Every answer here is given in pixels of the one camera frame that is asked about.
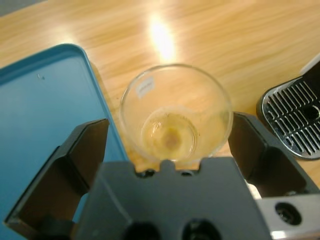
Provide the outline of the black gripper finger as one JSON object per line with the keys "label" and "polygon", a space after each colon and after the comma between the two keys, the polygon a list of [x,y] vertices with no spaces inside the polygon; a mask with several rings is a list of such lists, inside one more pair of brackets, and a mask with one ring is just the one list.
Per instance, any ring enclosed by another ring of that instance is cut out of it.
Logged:
{"label": "black gripper finger", "polygon": [[255,116],[233,114],[228,144],[245,180],[257,188],[261,197],[320,192],[280,140]]}
{"label": "black gripper finger", "polygon": [[22,236],[71,236],[73,217],[104,160],[109,121],[78,125],[32,179],[4,220]]}

